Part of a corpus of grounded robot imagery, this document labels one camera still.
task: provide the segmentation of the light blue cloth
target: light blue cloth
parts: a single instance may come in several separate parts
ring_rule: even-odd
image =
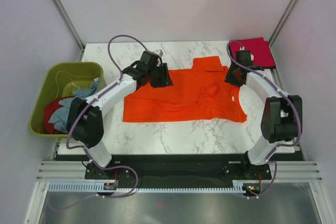
[[[89,89],[77,89],[74,92],[72,92],[73,96],[72,98],[65,98],[58,102],[59,105],[62,105],[63,107],[56,110],[52,115],[48,123],[53,123],[55,130],[59,130],[60,132],[68,133],[66,130],[66,124],[68,121],[68,116],[70,112],[70,106],[74,98],[80,98],[85,99],[95,93],[98,92],[98,86],[99,86],[99,78],[95,80],[91,87]]]

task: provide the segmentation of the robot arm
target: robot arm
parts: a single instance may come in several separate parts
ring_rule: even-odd
[[[90,156],[102,167],[111,161],[111,154],[104,142],[103,118],[119,101],[135,90],[150,83],[153,88],[171,86],[167,63],[159,55],[144,51],[141,59],[122,71],[121,81],[116,80],[98,93],[82,100],[75,98],[70,106],[66,129],[69,132],[79,113],[92,101],[92,105],[79,120],[72,133],[75,140],[83,143]]]
[[[251,53],[247,50],[236,52],[236,61],[255,72],[249,72],[234,62],[231,63],[225,81],[235,86],[247,85],[265,104],[261,119],[262,136],[256,145],[249,150],[244,159],[243,170],[249,170],[253,165],[266,164],[278,145],[291,144],[298,135],[298,124],[293,110],[288,102],[279,94],[285,95],[295,106],[302,130],[302,99],[298,95],[289,95],[278,86],[264,78],[264,72],[260,67],[253,66]]]

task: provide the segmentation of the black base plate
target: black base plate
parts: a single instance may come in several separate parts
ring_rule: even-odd
[[[138,188],[232,188],[232,180],[258,180],[258,174],[271,179],[268,166],[243,174],[240,164],[232,164],[221,156],[118,155],[108,166],[132,167],[139,176]],[[102,171],[88,164],[85,179],[115,179],[115,170]],[[119,188],[132,188],[134,184],[135,175],[130,170],[118,169]]]

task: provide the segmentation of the table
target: table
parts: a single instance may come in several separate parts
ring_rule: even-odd
[[[191,68],[193,59],[219,56],[223,66],[230,65],[226,53],[227,41],[147,42],[148,50],[162,55],[169,69]],[[111,52],[123,69],[139,60],[143,48],[138,43],[114,43]],[[107,44],[87,44],[82,61],[99,63],[107,83],[119,76],[107,53]],[[270,70],[266,74],[272,79]],[[104,117],[103,141],[111,154],[205,154],[244,153],[251,149],[261,136],[260,121],[264,104],[247,86],[239,92],[247,121],[235,123],[224,119],[197,120],[169,123],[125,123],[123,101]],[[277,153],[293,153],[294,148],[281,147]],[[68,150],[62,140],[59,155],[84,154],[82,150]]]

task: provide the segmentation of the red wire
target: red wire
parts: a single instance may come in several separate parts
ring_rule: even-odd
[[[262,180],[262,178],[261,178],[261,174],[258,174],[258,176],[259,176],[259,183],[258,183],[257,186],[260,186],[260,184],[261,184],[261,180]]]

